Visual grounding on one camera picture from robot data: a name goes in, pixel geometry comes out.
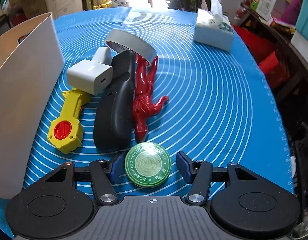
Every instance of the blue silicone mat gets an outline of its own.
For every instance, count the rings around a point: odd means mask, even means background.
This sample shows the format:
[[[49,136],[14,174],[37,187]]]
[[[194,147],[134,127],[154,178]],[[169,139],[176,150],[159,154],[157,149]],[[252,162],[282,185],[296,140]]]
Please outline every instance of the blue silicone mat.
[[[113,153],[97,150],[93,125],[101,93],[91,97],[81,112],[84,127],[82,147],[67,155],[47,140],[50,122],[62,109],[62,91],[70,90],[66,71],[73,64],[91,59],[105,46],[111,29],[139,36],[159,56],[153,101],[162,95],[170,100],[160,114],[148,119],[147,141],[162,145],[172,159],[167,181],[155,188],[139,188],[122,171],[113,185],[124,195],[180,195],[190,186],[176,168],[176,153],[183,151],[193,160],[207,160],[214,166],[228,162],[244,165],[293,192],[287,138],[272,92],[241,39],[235,34],[230,53],[192,41],[197,14],[175,10],[111,8],[62,16],[55,21],[65,58],[61,73],[47,103],[30,153],[24,187],[28,187],[65,161],[77,167],[97,159],[109,160]],[[134,133],[130,147],[135,145]],[[212,197],[223,187],[213,183]],[[92,197],[89,183],[78,189]]]

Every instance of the black circular pad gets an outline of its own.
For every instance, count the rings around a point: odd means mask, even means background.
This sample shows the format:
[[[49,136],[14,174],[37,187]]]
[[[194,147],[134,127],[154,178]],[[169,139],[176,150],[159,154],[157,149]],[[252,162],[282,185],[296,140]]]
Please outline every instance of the black circular pad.
[[[66,201],[58,196],[40,196],[33,199],[28,210],[38,217],[52,217],[61,213],[66,207]]]
[[[255,177],[249,176],[251,171],[247,169],[230,169],[230,185],[211,200],[210,211],[217,224],[249,239],[274,239],[288,234],[300,214],[297,198],[255,173]]]
[[[266,212],[273,209],[277,201],[271,195],[262,192],[250,192],[238,198],[240,205],[254,212]]]
[[[9,201],[6,220],[14,235],[60,238],[88,223],[94,214],[91,199],[72,186],[72,179],[58,179],[43,177]]]

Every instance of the roll of tape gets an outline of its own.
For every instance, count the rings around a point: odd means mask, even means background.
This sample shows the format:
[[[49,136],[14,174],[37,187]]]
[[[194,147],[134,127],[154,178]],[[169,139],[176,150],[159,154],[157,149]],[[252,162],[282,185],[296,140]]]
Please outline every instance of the roll of tape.
[[[147,62],[146,65],[151,65],[157,53],[156,50],[146,41],[131,33],[113,29],[108,34],[105,43],[108,47],[121,53],[127,49],[135,52],[143,57]]]

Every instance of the plastic bag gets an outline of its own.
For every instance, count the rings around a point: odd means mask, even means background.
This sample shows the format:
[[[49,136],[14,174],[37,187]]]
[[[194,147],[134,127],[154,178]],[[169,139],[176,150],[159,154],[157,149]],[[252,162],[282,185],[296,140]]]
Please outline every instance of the plastic bag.
[[[305,210],[304,221],[294,228],[293,236],[296,236],[292,238],[294,240],[302,239],[308,236],[308,208]]]
[[[129,7],[128,0],[112,0],[113,7]]]

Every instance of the red container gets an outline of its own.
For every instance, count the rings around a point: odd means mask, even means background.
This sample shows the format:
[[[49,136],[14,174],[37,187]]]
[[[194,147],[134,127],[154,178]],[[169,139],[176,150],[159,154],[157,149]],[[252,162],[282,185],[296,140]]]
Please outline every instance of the red container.
[[[260,38],[254,33],[249,32],[238,26],[233,26],[237,34],[241,37],[248,50],[254,57],[257,64],[261,63],[275,49],[276,45],[267,39]]]
[[[289,73],[284,61],[279,61],[277,51],[273,51],[259,64],[260,70],[265,74],[267,83],[274,89],[288,80]]]
[[[17,13],[14,18],[11,19],[13,26],[16,26],[24,21],[26,21],[25,14],[23,12]]]

